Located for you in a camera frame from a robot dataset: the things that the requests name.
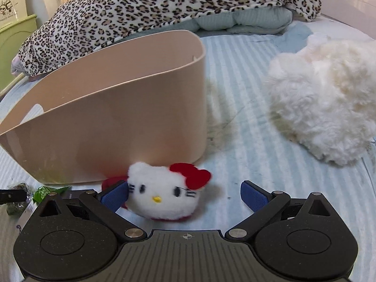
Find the white label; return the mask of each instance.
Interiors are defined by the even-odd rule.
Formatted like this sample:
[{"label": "white label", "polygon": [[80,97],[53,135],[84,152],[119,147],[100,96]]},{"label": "white label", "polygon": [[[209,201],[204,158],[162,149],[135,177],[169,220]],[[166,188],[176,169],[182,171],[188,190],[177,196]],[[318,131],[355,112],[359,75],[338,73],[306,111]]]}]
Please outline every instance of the white label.
[{"label": "white label", "polygon": [[37,205],[31,201],[25,211],[22,213],[20,218],[18,219],[17,225],[16,225],[16,232],[19,235],[23,228],[25,227],[27,221],[29,220],[30,216],[34,213],[35,209],[37,208]]}]

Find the leopard print pillow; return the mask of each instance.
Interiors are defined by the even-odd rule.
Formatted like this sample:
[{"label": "leopard print pillow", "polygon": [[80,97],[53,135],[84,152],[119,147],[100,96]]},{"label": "leopard print pillow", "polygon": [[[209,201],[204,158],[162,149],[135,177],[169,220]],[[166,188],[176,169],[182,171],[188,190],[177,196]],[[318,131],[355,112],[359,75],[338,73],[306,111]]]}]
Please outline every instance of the leopard print pillow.
[{"label": "leopard print pillow", "polygon": [[310,21],[320,0],[69,0],[21,46],[29,76],[53,71],[133,33],[214,13],[294,5]]}]

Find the bed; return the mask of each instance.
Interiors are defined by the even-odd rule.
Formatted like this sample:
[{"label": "bed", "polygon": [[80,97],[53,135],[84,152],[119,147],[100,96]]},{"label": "bed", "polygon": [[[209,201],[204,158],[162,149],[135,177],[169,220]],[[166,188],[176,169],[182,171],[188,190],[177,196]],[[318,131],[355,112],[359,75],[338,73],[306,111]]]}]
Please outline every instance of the bed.
[{"label": "bed", "polygon": [[[314,22],[299,20],[283,35],[199,35],[207,49],[208,139],[204,156],[196,163],[213,174],[199,210],[180,223],[156,222],[125,209],[118,214],[150,233],[152,229],[226,231],[251,215],[240,199],[239,188],[249,179],[268,191],[282,190],[296,198],[320,191],[339,212],[356,237],[359,254],[351,279],[376,281],[376,193],[374,145],[353,166],[339,168],[316,160],[303,147],[287,140],[269,114],[268,96],[262,79],[269,61],[280,52],[296,52],[312,32],[332,38],[368,39],[360,31],[330,18]],[[0,120],[34,84],[20,81],[0,102]],[[0,149],[0,188],[26,182],[39,184]],[[93,188],[99,183],[75,185]],[[18,282],[22,275],[12,256],[17,219],[0,207],[0,280]]]}]

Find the red bow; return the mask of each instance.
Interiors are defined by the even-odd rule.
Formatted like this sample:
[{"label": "red bow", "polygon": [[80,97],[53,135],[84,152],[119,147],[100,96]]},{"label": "red bow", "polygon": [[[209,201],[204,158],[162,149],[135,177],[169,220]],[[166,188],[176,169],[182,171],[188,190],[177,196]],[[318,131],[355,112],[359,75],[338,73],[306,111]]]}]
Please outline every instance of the red bow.
[{"label": "red bow", "polygon": [[198,169],[189,163],[175,163],[170,166],[170,171],[182,174],[185,177],[185,185],[193,191],[204,187],[211,178],[209,171]]}]

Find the blue and white striped sheet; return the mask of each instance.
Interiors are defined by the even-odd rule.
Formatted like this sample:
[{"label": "blue and white striped sheet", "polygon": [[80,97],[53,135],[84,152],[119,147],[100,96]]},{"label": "blue and white striped sheet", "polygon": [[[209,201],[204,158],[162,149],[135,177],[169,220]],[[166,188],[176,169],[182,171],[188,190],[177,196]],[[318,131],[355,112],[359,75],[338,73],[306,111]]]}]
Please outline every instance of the blue and white striped sheet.
[{"label": "blue and white striped sheet", "polygon": [[[183,223],[145,220],[125,209],[118,214],[150,232],[152,229],[219,229],[225,232],[252,212],[239,188],[249,179],[262,188],[282,190],[305,198],[320,191],[332,203],[359,244],[351,275],[353,282],[376,281],[376,195],[372,181],[375,149],[354,166],[339,168],[311,156],[288,141],[269,114],[269,98],[263,77],[269,61],[282,51],[304,46],[310,31],[298,25],[283,36],[216,35],[202,38],[207,49],[208,145],[197,165],[213,174],[202,195],[199,210]],[[34,83],[20,82],[0,103],[0,118]],[[38,186],[0,149],[0,187],[16,182]],[[100,190],[100,185],[76,187]],[[20,281],[12,257],[16,220],[0,207],[0,280]]]}]

